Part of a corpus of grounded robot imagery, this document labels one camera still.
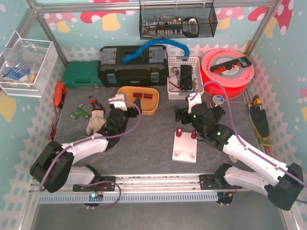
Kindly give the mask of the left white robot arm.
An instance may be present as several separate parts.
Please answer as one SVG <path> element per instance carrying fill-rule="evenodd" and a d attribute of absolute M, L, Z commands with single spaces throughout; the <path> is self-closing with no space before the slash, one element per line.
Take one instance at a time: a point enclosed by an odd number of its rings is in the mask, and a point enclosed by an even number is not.
<path fill-rule="evenodd" d="M 30 175 L 39 183 L 39 190 L 54 193 L 65 185 L 95 186 L 97 173 L 91 166 L 74 164 L 96 153 L 114 148 L 120 138 L 132 130 L 127 129 L 130 118 L 140 118 L 141 100 L 128 101 L 126 95 L 116 94 L 108 100 L 110 112 L 98 102 L 91 102 L 92 114 L 86 128 L 87 136 L 75 142 L 46 145 L 30 168 Z"/>

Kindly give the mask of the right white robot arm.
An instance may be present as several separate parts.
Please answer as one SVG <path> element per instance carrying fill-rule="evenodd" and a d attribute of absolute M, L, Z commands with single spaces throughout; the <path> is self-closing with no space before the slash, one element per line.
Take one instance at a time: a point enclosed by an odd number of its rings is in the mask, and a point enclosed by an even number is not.
<path fill-rule="evenodd" d="M 217 184 L 250 189 L 266 196 L 276 207 L 289 211 L 307 186 L 301 166 L 266 155 L 243 140 L 234 126 L 220 124 L 224 109 L 219 106 L 208 108 L 199 91 L 189 93 L 186 100 L 189 105 L 176 110 L 176 121 L 191 124 L 197 136 L 210 147 L 253 169 L 248 172 L 224 163 L 215 172 Z"/>

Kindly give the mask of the white work glove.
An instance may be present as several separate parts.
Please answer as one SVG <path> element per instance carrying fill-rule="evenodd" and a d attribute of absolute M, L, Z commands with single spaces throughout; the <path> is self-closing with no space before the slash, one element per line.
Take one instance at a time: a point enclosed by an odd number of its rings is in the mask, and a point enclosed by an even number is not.
<path fill-rule="evenodd" d="M 106 119 L 104 118 L 104 111 L 103 110 L 93 110 L 92 116 L 86 128 L 87 135 L 89 136 L 92 133 L 93 134 L 97 133 L 105 123 L 106 123 Z"/>

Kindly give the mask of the white peg base plate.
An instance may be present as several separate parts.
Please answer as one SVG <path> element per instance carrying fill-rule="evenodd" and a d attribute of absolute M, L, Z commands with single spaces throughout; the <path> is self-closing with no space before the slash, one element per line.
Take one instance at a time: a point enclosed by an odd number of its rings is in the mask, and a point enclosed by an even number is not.
<path fill-rule="evenodd" d="M 196 163 L 197 143 L 198 141 L 191 137 L 191 133 L 183 132 L 180 137 L 174 134 L 172 160 Z"/>

